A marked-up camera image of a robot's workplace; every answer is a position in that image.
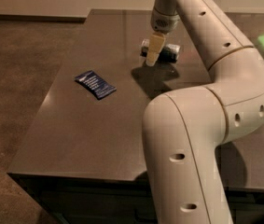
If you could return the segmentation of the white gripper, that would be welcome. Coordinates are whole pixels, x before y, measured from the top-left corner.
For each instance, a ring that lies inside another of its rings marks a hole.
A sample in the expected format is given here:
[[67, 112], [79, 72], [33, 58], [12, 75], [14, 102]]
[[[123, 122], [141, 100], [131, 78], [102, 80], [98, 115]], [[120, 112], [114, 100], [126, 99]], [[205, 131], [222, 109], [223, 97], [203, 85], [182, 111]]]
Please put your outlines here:
[[151, 27], [155, 31], [149, 38], [149, 46], [146, 55], [146, 64], [154, 66], [160, 53], [164, 47], [166, 37], [165, 35], [173, 31], [180, 17], [178, 15], [164, 15], [159, 13], [155, 8], [151, 14]]

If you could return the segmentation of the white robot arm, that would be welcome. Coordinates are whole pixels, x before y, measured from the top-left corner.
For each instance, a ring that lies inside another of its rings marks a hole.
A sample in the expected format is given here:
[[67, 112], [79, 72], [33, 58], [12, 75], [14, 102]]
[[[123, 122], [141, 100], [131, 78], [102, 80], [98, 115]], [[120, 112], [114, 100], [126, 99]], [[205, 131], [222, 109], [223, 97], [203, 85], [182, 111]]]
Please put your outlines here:
[[146, 63], [184, 23], [211, 78], [153, 99], [143, 118], [159, 224], [232, 224], [215, 148], [264, 124], [264, 60], [213, 0], [155, 0]]

